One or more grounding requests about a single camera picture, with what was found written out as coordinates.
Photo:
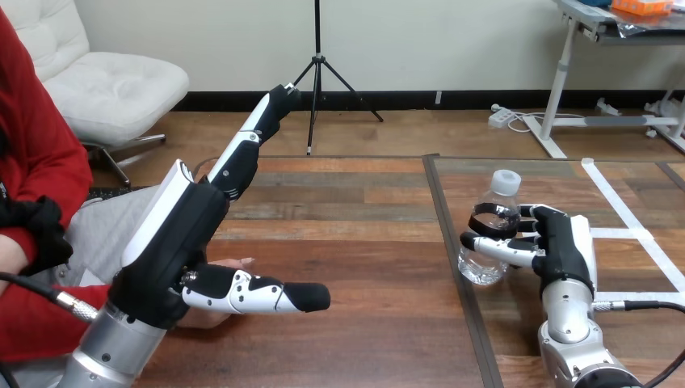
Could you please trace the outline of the person's hand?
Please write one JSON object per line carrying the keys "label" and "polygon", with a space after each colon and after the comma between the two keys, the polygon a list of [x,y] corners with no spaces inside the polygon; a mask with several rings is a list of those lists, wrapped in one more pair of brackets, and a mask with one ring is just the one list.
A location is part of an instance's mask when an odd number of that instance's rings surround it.
{"label": "person's hand", "polygon": [[[221,259],[213,261],[212,264],[246,271],[253,266],[254,262],[254,258],[248,257],[242,259]],[[229,316],[230,314],[227,313],[218,313],[209,310],[190,308],[185,316],[178,322],[177,327],[189,329],[212,329],[222,324]]]}

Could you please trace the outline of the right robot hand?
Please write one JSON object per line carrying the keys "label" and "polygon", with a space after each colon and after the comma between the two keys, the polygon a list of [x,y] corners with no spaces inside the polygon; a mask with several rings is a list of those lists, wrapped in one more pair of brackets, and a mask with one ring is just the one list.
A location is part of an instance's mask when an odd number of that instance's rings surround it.
{"label": "right robot hand", "polygon": [[597,271],[588,219],[544,204],[521,205],[519,213],[525,219],[512,231],[483,235],[477,227],[460,235],[461,246],[518,268],[531,268],[541,289],[557,280],[577,280],[594,295]]}

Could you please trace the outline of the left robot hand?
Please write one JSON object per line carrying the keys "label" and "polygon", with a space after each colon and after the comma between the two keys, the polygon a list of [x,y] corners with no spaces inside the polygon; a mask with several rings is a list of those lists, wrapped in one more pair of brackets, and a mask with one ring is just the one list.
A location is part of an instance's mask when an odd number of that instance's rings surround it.
{"label": "left robot hand", "polygon": [[255,176],[260,146],[299,102],[292,84],[270,90],[200,180],[183,162],[174,163],[123,251],[108,292],[108,313],[168,329],[192,307],[226,314],[330,307],[330,292],[322,284],[284,283],[206,259],[206,247],[230,205]]}

